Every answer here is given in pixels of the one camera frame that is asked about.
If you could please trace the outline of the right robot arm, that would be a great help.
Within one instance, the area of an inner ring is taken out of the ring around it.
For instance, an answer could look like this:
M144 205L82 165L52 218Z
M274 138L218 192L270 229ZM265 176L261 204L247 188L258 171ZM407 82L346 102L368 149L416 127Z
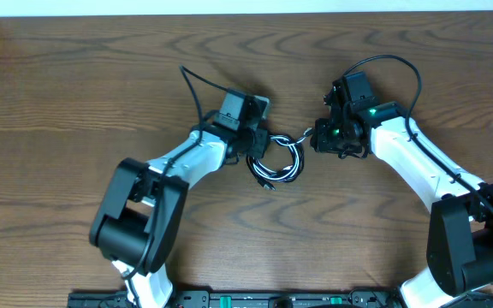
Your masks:
M339 158L372 154L387 163L430 213L427 266L399 288L404 307L493 304L493 184L464 170L420 130L409 110L381 102L364 72L333 81L312 148Z

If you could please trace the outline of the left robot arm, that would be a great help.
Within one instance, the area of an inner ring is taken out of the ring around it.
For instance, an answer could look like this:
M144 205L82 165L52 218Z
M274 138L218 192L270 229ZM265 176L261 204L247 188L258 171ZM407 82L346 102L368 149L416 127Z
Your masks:
M222 107L202 116L174 150L147 162L125 158L117 165L89 241L122 275L131 306L167 305L173 285L165 261L189 189L233 156L263 153L269 134L260 124L269 110L268 98L228 89Z

